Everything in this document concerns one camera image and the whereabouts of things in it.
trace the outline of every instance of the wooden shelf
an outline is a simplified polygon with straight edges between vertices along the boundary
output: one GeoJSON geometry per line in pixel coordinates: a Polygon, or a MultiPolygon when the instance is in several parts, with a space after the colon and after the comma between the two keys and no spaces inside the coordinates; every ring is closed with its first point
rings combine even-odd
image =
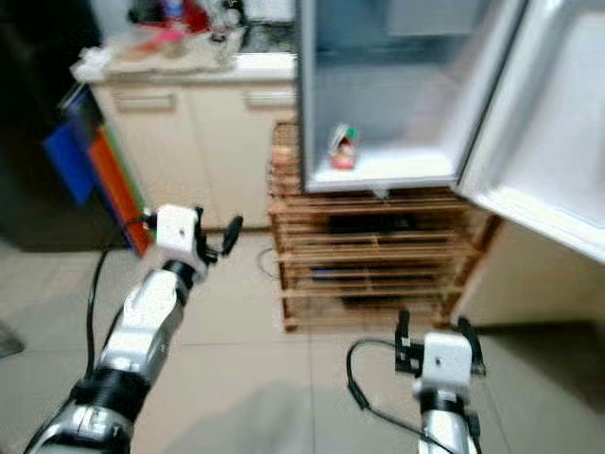
{"type": "Polygon", "coordinates": [[[304,194],[296,123],[279,123],[273,139],[268,213],[285,328],[392,329],[402,308],[415,321],[446,323],[493,216],[447,187],[394,190],[386,200],[370,191],[304,194]]]}

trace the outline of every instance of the dark object on shelf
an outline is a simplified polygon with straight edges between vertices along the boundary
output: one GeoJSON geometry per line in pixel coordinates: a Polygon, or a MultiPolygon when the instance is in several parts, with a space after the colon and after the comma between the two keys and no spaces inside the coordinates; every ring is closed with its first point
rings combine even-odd
{"type": "Polygon", "coordinates": [[[389,234],[416,230],[416,218],[410,214],[331,216],[328,230],[339,234],[389,234]]]}

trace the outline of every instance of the floor tile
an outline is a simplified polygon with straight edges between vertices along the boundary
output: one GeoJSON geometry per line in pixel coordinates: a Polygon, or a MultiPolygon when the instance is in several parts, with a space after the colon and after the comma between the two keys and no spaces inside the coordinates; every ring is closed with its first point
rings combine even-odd
{"type": "MultiPolygon", "coordinates": [[[[30,351],[84,350],[91,280],[99,253],[22,254],[17,270],[4,276],[0,317],[30,351]],[[29,278],[22,277],[30,271],[29,278]]],[[[95,302],[97,347],[113,313],[136,280],[138,259],[112,252],[101,272],[95,302]]]]}
{"type": "Polygon", "coordinates": [[[605,357],[576,334],[483,340],[488,387],[511,452],[603,452],[605,357]],[[591,386],[599,394],[591,396],[591,386]]]}
{"type": "MultiPolygon", "coordinates": [[[[312,341],[316,452],[415,452],[417,440],[413,435],[360,411],[349,395],[345,358],[349,346],[358,338],[343,335],[337,340],[323,338],[312,341]]],[[[395,414],[415,426],[421,423],[419,405],[411,393],[413,378],[394,373],[392,351],[380,346],[362,347],[355,355],[354,370],[359,384],[376,408],[395,414]]],[[[484,452],[509,452],[484,382],[474,381],[471,401],[471,407],[481,418],[484,452]]]]}
{"type": "Polygon", "coordinates": [[[210,269],[194,288],[177,342],[183,344],[306,341],[304,333],[284,333],[276,282],[256,266],[271,246],[268,234],[242,235],[232,254],[210,269]]]}
{"type": "Polygon", "coordinates": [[[308,346],[181,346],[135,433],[133,452],[313,451],[308,346]]]}
{"type": "Polygon", "coordinates": [[[24,352],[0,360],[0,452],[21,454],[85,368],[82,352],[24,352]]]}

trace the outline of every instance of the countertop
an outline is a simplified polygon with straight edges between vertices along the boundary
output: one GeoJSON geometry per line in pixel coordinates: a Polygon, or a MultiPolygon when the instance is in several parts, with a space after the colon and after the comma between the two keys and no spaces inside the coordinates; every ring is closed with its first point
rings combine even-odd
{"type": "Polygon", "coordinates": [[[224,72],[195,73],[139,73],[127,77],[107,78],[101,71],[91,71],[79,61],[72,66],[72,74],[78,82],[108,84],[138,82],[152,84],[199,84],[238,82],[290,82],[296,78],[296,55],[291,53],[240,53],[235,56],[234,67],[224,72]]]}

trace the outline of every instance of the wall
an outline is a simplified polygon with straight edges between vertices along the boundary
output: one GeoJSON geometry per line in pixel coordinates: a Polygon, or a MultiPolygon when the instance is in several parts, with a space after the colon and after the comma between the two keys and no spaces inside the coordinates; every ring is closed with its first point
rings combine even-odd
{"type": "Polygon", "coordinates": [[[605,321],[605,265],[507,222],[458,305],[473,324],[605,321]]]}
{"type": "Polygon", "coordinates": [[[91,0],[103,39],[129,29],[126,14],[130,3],[130,0],[91,0]]]}

